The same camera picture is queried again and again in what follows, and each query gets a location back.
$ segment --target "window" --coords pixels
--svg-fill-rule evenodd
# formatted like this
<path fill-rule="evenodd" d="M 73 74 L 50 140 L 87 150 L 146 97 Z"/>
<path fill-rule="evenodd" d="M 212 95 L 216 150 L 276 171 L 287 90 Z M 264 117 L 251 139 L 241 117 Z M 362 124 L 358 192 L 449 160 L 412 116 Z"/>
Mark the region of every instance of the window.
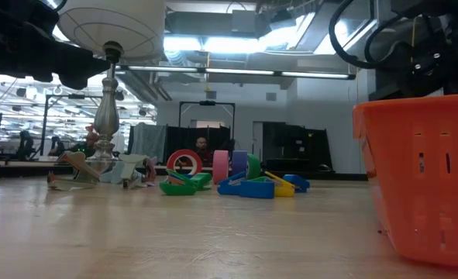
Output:
<path fill-rule="evenodd" d="M 223 121 L 196 121 L 196 128 L 219 128 L 220 126 L 225 127 L 226 123 Z"/>

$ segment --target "black cable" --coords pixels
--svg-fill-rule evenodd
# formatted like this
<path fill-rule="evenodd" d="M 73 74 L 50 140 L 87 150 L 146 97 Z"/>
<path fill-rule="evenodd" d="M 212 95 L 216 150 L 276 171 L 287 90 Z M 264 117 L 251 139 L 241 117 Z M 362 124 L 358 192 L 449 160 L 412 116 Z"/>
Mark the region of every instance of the black cable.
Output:
<path fill-rule="evenodd" d="M 336 12 L 334 12 L 332 18 L 330 19 L 330 24 L 329 24 L 329 35 L 330 35 L 330 42 L 332 43 L 332 47 L 334 50 L 337 52 L 337 55 L 341 57 L 345 62 L 355 66 L 355 67 L 360 67 L 363 69 L 377 69 L 379 67 L 385 67 L 385 62 L 387 58 L 392 55 L 394 48 L 396 47 L 396 44 L 394 44 L 387 54 L 384 59 L 378 61 L 378 62 L 366 62 L 366 61 L 361 61 L 358 59 L 358 57 L 355 57 L 353 55 L 348 54 L 343 46 L 339 43 L 339 40 L 337 39 L 336 35 L 336 24 L 339 21 L 340 16 L 343 14 L 343 12 L 347 9 L 349 5 L 354 0 L 345 0 L 340 4 Z"/>
<path fill-rule="evenodd" d="M 67 0 L 62 0 L 61 3 L 54 9 L 55 12 L 59 12 L 67 4 Z"/>
<path fill-rule="evenodd" d="M 392 19 L 389 19 L 388 21 L 380 24 L 378 28 L 375 29 L 373 33 L 371 33 L 370 36 L 368 36 L 367 42 L 365 44 L 365 58 L 367 59 L 368 62 L 375 63 L 377 62 L 372 56 L 370 52 L 371 44 L 374 42 L 375 38 L 380 34 L 384 29 L 387 27 L 393 25 L 394 23 L 398 22 L 399 20 L 402 19 L 402 16 L 397 15 Z"/>
<path fill-rule="evenodd" d="M 239 1 L 232 1 L 232 2 L 230 2 L 229 6 L 227 7 L 226 13 L 229 13 L 229 9 L 230 9 L 230 7 L 232 6 L 232 4 L 234 4 L 234 3 L 239 4 L 241 7 L 243 7 L 244 11 L 247 11 L 246 6 L 243 5 L 243 4 L 241 4 L 241 2 L 239 2 Z"/>

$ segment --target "green plastic toy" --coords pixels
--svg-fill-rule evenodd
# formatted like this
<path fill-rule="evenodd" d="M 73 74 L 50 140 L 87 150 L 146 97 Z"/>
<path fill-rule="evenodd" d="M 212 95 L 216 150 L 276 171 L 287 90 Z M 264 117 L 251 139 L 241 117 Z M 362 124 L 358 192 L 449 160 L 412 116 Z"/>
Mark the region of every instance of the green plastic toy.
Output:
<path fill-rule="evenodd" d="M 211 174 L 196 174 L 194 177 L 190 179 L 190 181 L 195 185 L 198 191 L 207 191 L 210 190 L 210 187 L 206 187 L 212 180 Z"/>
<path fill-rule="evenodd" d="M 160 189 L 166 195 L 182 196 L 182 195 L 194 195 L 194 194 L 196 194 L 197 187 L 187 177 L 185 177 L 184 175 L 178 174 L 177 172 L 175 172 L 173 170 L 167 170 L 167 173 L 169 175 L 177 178 L 183 184 L 172 184 L 169 181 L 161 182 L 160 183 Z"/>

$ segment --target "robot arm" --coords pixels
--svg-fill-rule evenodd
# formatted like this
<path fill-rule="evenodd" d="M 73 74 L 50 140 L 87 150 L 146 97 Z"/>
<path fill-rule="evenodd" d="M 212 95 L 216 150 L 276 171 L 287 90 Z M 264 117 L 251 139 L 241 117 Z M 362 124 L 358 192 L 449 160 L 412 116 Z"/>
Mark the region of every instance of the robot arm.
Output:
<path fill-rule="evenodd" d="M 90 50 L 57 42 L 51 34 L 58 20 L 39 0 L 0 0 L 0 74 L 50 82 L 55 73 L 63 85 L 81 90 L 110 68 Z"/>
<path fill-rule="evenodd" d="M 425 96 L 448 84 L 458 84 L 458 0 L 391 0 L 391 10 L 397 15 L 380 24 L 367 39 L 366 61 L 344 51 L 335 34 L 336 23 L 353 1 L 343 1 L 329 25 L 332 46 L 343 60 L 356 67 L 391 72 L 396 77 L 398 87 L 408 97 Z M 413 19 L 417 16 L 422 16 L 428 30 L 430 49 L 396 42 L 381 60 L 371 56 L 370 46 L 383 29 L 403 18 Z M 445 23 L 442 36 L 434 32 L 432 18 Z"/>

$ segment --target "table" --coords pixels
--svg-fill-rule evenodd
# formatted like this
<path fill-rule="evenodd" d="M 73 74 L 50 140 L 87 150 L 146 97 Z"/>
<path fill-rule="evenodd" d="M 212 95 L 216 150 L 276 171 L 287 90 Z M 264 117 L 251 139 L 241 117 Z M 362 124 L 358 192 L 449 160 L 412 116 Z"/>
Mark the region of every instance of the table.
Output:
<path fill-rule="evenodd" d="M 257 200 L 0 180 L 0 278 L 456 278 L 400 258 L 365 182 Z"/>

